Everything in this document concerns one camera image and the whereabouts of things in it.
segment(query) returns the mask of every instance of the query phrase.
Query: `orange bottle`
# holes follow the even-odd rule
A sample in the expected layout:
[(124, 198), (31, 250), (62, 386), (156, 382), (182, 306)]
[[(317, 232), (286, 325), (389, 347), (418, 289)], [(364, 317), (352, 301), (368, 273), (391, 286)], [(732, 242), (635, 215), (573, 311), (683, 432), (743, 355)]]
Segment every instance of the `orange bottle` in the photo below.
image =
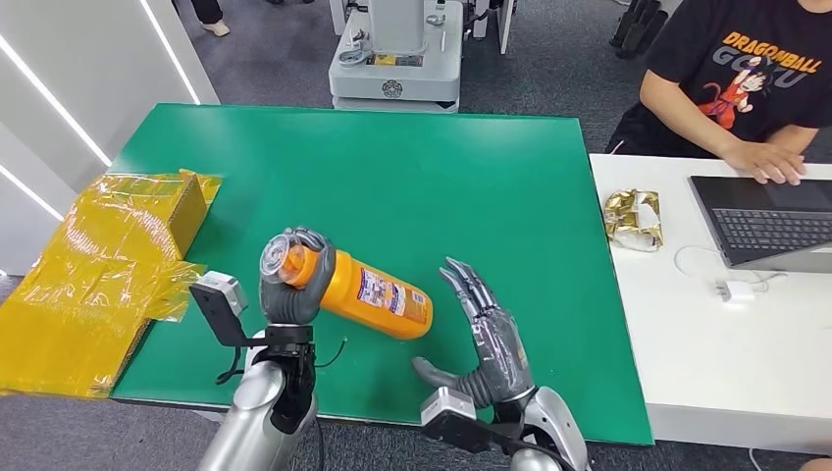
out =
[[(263, 250), (261, 274), (296, 288), (309, 283), (318, 252), (276, 235)], [(431, 329), (434, 305), (424, 291), (336, 251), (336, 267), (321, 307), (399, 340), (418, 339)]]

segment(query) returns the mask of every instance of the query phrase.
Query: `laptop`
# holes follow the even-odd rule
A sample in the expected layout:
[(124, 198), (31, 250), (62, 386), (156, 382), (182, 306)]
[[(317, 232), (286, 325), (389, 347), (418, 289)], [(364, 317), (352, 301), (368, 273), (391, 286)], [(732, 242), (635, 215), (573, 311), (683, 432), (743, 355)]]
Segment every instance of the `laptop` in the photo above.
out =
[(691, 185), (728, 267), (832, 273), (832, 181), (691, 177)]

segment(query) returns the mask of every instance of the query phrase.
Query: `gray carpet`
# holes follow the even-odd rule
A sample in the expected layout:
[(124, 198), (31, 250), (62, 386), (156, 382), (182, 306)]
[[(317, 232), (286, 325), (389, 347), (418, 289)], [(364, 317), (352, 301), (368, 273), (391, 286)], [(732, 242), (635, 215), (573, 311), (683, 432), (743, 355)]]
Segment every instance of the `gray carpet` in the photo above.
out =
[[(576, 116), (600, 151), (637, 97), (639, 62), (615, 59), (606, 40), (621, 9), (608, 0), (520, 0), (509, 55), (491, 36), (465, 45), (462, 110)], [(327, 68), (336, 45), (325, 1), (221, 0), (231, 35), (203, 31), (188, 5), (182, 21), (220, 99), (233, 104), (329, 108)], [(832, 160), (830, 133), (809, 155)], [(0, 279), (0, 302), (18, 282)], [(61, 398), (0, 397), (0, 471), (193, 469), (217, 425), (192, 412)], [(470, 455), (417, 431), (324, 423), (329, 470), (496, 470), (507, 458)], [(590, 444), (597, 471), (754, 471), (748, 452), (722, 446)], [(307, 434), (290, 469), (317, 469)], [(797, 471), (808, 456), (758, 451), (764, 471)]]

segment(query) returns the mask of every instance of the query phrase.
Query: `yellow taped box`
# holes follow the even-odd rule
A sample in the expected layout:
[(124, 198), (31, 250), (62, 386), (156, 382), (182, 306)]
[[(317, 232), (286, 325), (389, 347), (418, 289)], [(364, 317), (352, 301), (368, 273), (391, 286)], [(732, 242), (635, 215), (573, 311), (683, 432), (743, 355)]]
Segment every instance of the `yellow taped box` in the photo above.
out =
[(105, 397), (151, 319), (178, 321), (204, 267), (182, 262), (221, 179), (99, 177), (0, 306), (0, 392)]

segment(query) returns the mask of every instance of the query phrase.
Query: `cartoon character print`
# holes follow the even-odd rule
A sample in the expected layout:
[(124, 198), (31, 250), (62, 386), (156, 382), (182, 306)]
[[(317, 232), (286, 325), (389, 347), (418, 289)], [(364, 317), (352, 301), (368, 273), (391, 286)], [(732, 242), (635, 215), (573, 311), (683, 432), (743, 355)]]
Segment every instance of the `cartoon character print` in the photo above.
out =
[(702, 88), (713, 88), (713, 101), (699, 105), (700, 111), (713, 118), (716, 123), (726, 130), (734, 127), (737, 112), (749, 113), (754, 105), (749, 103), (752, 93), (768, 89), (774, 81), (774, 70), (777, 64), (768, 57), (756, 56), (749, 60), (746, 67), (740, 71), (731, 84), (722, 91), (719, 84), (710, 82)]

